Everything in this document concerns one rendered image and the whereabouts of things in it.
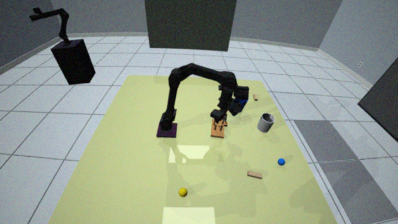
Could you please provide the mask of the white cup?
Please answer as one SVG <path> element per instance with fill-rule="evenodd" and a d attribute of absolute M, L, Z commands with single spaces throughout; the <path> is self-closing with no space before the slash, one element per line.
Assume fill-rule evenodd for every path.
<path fill-rule="evenodd" d="M 274 122 L 275 122 L 275 118 L 273 115 L 271 115 L 269 113 L 263 113 L 259 120 L 257 128 L 259 131 L 261 131 L 263 133 L 267 133 L 268 130 L 272 127 Z"/>

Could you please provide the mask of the yellow ball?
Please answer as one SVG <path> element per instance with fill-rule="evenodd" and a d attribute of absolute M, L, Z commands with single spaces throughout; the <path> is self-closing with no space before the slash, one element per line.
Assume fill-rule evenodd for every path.
<path fill-rule="evenodd" d="M 185 188 L 181 188 L 181 189 L 179 190 L 179 195 L 180 195 L 181 197 L 185 197 L 185 196 L 187 195 L 187 190 L 186 190 Z"/>

